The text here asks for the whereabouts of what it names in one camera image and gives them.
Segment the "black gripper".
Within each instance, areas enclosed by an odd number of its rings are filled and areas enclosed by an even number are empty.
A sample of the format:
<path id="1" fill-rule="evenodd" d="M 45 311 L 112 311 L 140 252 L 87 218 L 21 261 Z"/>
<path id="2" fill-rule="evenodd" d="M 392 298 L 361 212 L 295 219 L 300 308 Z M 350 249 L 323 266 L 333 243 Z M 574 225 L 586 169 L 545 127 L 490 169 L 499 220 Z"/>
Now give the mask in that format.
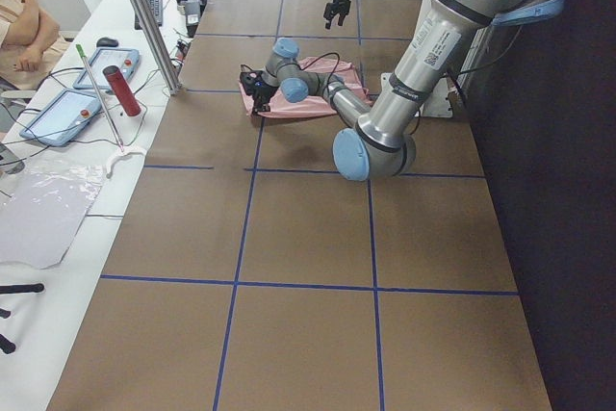
<path id="1" fill-rule="evenodd" d="M 325 20 L 325 28 L 330 29 L 332 21 L 336 15 L 339 16 L 338 25 L 343 26 L 349 15 L 351 1 L 350 0 L 332 0 L 326 4 L 326 11 L 323 13 Z"/>
<path id="2" fill-rule="evenodd" d="M 251 113 L 258 116 L 262 111 L 269 111 L 270 101 L 275 96 L 276 92 L 277 87 L 272 87 L 265 83 L 256 85 L 253 90 L 254 105 L 251 109 Z"/>

